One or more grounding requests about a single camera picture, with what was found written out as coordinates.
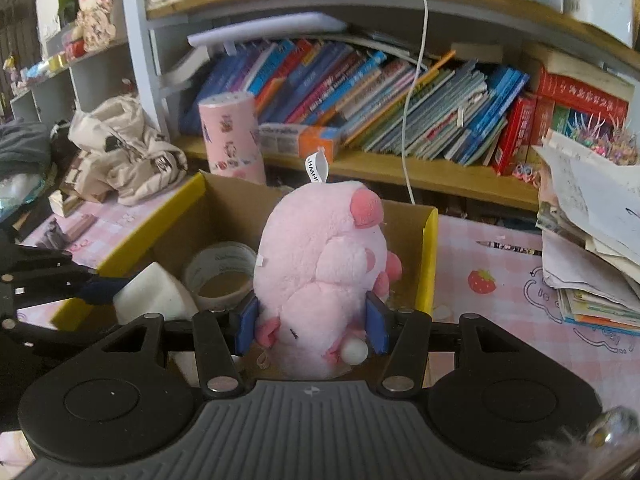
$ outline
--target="pink plush toy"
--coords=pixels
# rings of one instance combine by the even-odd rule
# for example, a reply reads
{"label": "pink plush toy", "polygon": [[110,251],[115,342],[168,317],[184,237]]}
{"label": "pink plush toy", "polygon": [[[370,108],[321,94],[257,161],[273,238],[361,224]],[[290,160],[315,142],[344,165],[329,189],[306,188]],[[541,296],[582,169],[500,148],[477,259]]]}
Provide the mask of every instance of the pink plush toy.
{"label": "pink plush toy", "polygon": [[329,379],[364,361],[364,301],[400,278],[386,250],[380,198],[359,182],[306,184],[275,207],[262,233],[254,291],[256,341],[289,378]]}

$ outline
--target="pencil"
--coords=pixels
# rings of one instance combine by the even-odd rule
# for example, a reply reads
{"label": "pencil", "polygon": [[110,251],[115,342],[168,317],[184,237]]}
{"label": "pencil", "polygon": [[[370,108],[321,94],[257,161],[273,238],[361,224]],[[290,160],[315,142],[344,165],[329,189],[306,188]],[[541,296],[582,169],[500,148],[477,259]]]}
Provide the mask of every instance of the pencil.
{"label": "pencil", "polygon": [[530,254],[531,256],[542,256],[542,251],[539,251],[537,249],[526,249],[523,247],[518,247],[516,245],[501,244],[498,242],[479,242],[479,241],[476,242],[476,244],[482,245],[482,247],[501,249],[503,251],[512,251],[514,253]]}

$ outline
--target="pink cylindrical container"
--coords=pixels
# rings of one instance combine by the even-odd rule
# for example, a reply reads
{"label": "pink cylindrical container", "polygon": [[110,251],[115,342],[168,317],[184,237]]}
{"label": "pink cylindrical container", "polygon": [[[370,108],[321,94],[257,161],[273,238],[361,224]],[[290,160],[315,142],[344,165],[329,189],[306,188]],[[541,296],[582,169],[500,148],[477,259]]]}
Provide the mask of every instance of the pink cylindrical container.
{"label": "pink cylindrical container", "polygon": [[209,171],[264,184],[255,100],[249,92],[226,92],[198,105]]}

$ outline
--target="white ball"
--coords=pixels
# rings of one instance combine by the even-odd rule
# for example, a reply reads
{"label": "white ball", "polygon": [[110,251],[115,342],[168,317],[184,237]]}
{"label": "white ball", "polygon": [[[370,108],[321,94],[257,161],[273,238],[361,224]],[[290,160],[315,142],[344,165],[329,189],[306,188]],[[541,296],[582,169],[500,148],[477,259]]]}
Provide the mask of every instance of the white ball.
{"label": "white ball", "polygon": [[364,362],[369,355],[367,344],[357,337],[345,339],[340,348],[340,358],[349,366],[356,366]]}

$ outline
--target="stack of papers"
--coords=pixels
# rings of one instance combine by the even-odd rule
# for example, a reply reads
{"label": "stack of papers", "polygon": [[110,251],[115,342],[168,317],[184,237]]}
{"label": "stack of papers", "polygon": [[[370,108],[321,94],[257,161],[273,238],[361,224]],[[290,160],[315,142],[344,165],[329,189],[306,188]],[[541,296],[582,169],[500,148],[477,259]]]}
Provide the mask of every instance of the stack of papers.
{"label": "stack of papers", "polygon": [[616,166],[549,131],[536,150],[548,286],[569,322],[640,334],[640,166]]}

